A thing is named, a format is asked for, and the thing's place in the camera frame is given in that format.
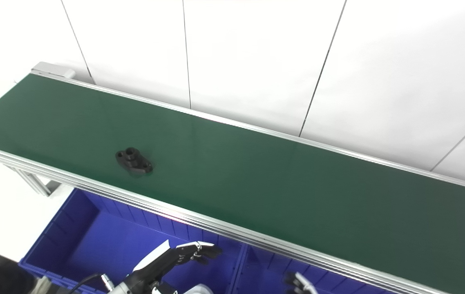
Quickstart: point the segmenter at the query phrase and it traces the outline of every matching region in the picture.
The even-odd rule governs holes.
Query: robotic hand
[[[287,291],[288,294],[318,294],[314,285],[299,272],[288,272],[285,282],[294,286]]]
[[[161,281],[167,272],[191,260],[206,265],[206,257],[216,258],[221,253],[221,248],[207,242],[190,242],[171,248],[167,240],[149,253],[109,294],[177,294],[173,287]]]

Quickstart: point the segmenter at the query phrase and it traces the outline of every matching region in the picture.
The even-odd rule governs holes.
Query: black mechanical part
[[[134,147],[120,150],[115,156],[118,164],[128,171],[137,173],[152,172],[152,163]]]

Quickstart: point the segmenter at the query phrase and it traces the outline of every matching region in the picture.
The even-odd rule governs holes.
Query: bin divider
[[[229,285],[229,289],[226,294],[234,294],[238,287],[238,281],[240,280],[241,272],[244,269],[245,260],[247,259],[249,245],[242,243],[240,248],[240,254],[238,255],[238,261],[236,262],[235,270],[232,274],[232,281]]]

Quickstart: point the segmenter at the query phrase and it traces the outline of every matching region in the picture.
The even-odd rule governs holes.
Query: blue plastic bin
[[[165,240],[171,246],[202,240],[217,244],[224,251],[207,266],[189,262],[173,268],[164,281],[179,293],[204,283],[214,294],[284,294],[290,289],[283,284],[284,273],[301,272],[315,284],[319,294],[390,294],[78,189],[65,201],[20,266],[69,289],[95,272],[108,274],[118,284]],[[79,290],[84,294],[107,293],[101,281]]]
[[[233,294],[284,294],[291,286],[282,283],[285,272],[300,272],[318,294],[393,294],[327,270],[249,246],[240,265]]]
[[[116,285],[165,240],[171,247],[202,240],[218,244],[224,253],[207,266],[197,262],[176,266],[164,281],[179,293],[198,283],[204,283],[215,294],[230,292],[243,246],[240,242],[78,189],[20,266],[69,289],[96,272],[108,274]],[[100,282],[80,290],[86,294],[107,293]]]

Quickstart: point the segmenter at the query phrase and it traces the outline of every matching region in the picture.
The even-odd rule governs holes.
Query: metal support leg
[[[44,195],[46,197],[50,196],[51,193],[59,186],[59,183],[55,181],[50,181],[49,184],[44,185],[44,183],[38,179],[34,174],[22,171],[21,169],[16,169],[11,167],[12,170],[16,171],[18,175],[38,194]]]

